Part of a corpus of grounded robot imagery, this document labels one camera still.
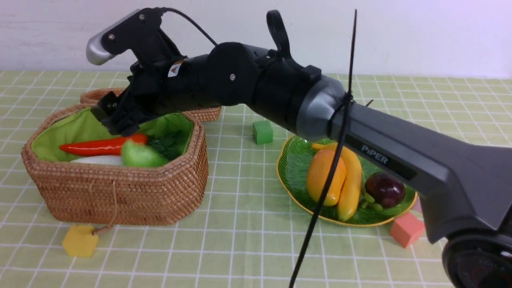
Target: black cable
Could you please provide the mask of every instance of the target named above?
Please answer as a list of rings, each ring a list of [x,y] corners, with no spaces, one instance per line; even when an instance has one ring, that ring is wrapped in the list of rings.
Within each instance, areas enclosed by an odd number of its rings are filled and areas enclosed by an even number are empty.
[[[174,8],[168,8],[168,7],[162,7],[162,8],[157,8],[157,9],[160,9],[161,11],[163,12],[172,12],[172,13],[176,13],[178,15],[180,15],[181,17],[187,19],[192,25],[194,25],[201,33],[203,33],[203,35],[208,38],[208,40],[210,40],[210,42],[214,45],[214,46],[217,46],[217,42],[215,42],[211,37],[210,35],[208,35],[208,33],[206,33],[206,31],[203,30],[203,28],[201,28],[201,26],[199,26],[199,24],[197,24],[194,20],[192,20],[192,18],[188,17],[185,13],[181,12],[180,10],[177,10],[177,9],[174,9]]]
[[[342,100],[342,105],[340,108],[344,108],[343,111],[343,122],[338,135],[338,145],[336,146],[336,151],[334,153],[334,159],[332,160],[331,168],[329,169],[329,174],[327,175],[327,179],[325,181],[324,189],[320,194],[320,199],[316,204],[315,211],[313,212],[313,216],[311,217],[311,221],[309,222],[308,230],[306,232],[306,236],[304,237],[304,242],[302,243],[301,252],[298,255],[297,263],[295,264],[295,268],[293,270],[293,274],[290,279],[290,288],[293,288],[295,281],[297,279],[298,271],[301,268],[302,261],[306,256],[306,251],[309,246],[309,241],[311,240],[311,236],[313,235],[313,230],[315,228],[316,221],[318,220],[318,216],[320,215],[320,211],[324,206],[325,198],[327,197],[327,192],[331,187],[332,178],[334,178],[334,172],[336,171],[336,167],[338,166],[339,158],[342,154],[343,143],[345,142],[345,134],[347,131],[347,126],[350,121],[350,109],[352,108],[352,103],[354,97],[352,96],[352,69],[354,66],[354,47],[355,47],[355,31],[356,31],[356,22],[357,22],[357,10],[355,10],[354,14],[354,28],[352,32],[352,47],[350,49],[350,69],[349,69],[349,86],[348,90],[345,93],[345,97]]]
[[[301,252],[298,255],[297,263],[295,264],[295,269],[293,270],[293,274],[290,279],[290,288],[293,288],[295,284],[295,280],[297,279],[298,271],[301,268],[302,261],[306,256],[306,250],[308,249],[309,241],[311,240],[311,236],[313,235],[313,230],[315,228],[316,221],[318,220],[318,216],[320,215],[320,211],[324,206],[325,198],[327,197],[327,192],[329,191],[329,187],[331,186],[332,179],[334,178],[334,172],[336,171],[336,167],[338,166],[339,158],[342,154],[343,143],[345,141],[345,135],[347,130],[347,125],[350,120],[350,108],[352,107],[352,95],[347,93],[345,95],[344,100],[344,112],[343,112],[343,123],[338,136],[338,145],[336,147],[336,152],[334,153],[334,159],[332,160],[331,168],[329,170],[329,174],[327,175],[327,180],[324,185],[324,189],[320,195],[320,199],[316,204],[315,211],[313,212],[313,216],[311,217],[311,221],[309,222],[308,230],[306,232],[306,236],[304,237],[304,242],[301,247]]]

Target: plum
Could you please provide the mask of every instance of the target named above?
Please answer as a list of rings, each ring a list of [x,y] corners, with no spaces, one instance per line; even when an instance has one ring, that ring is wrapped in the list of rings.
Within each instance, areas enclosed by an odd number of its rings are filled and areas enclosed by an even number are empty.
[[[406,197],[406,188],[403,183],[382,171],[368,177],[365,190],[382,208],[395,207]]]

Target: yellow block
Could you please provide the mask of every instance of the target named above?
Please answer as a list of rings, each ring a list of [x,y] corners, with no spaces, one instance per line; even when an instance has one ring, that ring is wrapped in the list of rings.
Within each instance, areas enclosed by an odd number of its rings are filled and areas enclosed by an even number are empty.
[[[71,257],[90,258],[93,256],[98,235],[93,235],[94,227],[90,225],[73,225],[62,241],[62,247]]]

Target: robotic arm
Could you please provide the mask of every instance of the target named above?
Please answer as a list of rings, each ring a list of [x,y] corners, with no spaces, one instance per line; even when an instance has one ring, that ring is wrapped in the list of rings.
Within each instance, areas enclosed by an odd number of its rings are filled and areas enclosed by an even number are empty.
[[[167,11],[195,25],[212,51],[182,55],[160,29]],[[217,44],[178,10],[138,9],[87,44],[94,65],[128,49],[138,60],[126,90],[92,112],[123,136],[165,114],[239,104],[308,141],[344,133],[343,145],[418,191],[429,242],[449,240],[442,259],[456,287],[512,287],[512,149],[471,145],[347,101],[350,88],[293,60],[276,10],[267,25],[277,50]]]

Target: leaf-shaped plate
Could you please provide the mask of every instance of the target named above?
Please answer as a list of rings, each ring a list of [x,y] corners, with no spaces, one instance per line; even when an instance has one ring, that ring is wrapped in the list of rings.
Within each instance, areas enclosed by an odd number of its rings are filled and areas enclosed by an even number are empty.
[[[330,139],[320,140],[317,143],[328,144],[333,142]],[[293,201],[309,214],[313,214],[316,202],[306,191],[306,176],[309,164],[313,159],[315,150],[311,149],[311,142],[308,142],[296,135],[286,140],[276,164],[278,179],[288,192]],[[373,173],[380,171],[380,168],[371,164],[362,157],[359,157],[363,170],[361,191],[364,191],[364,183]],[[409,211],[416,202],[418,194],[411,187],[406,186],[406,197],[399,205],[384,209],[381,212],[371,208],[362,208],[361,204],[356,213],[346,222],[341,222],[336,216],[336,206],[323,207],[319,218],[328,222],[352,227],[374,227],[393,221],[394,218]]]

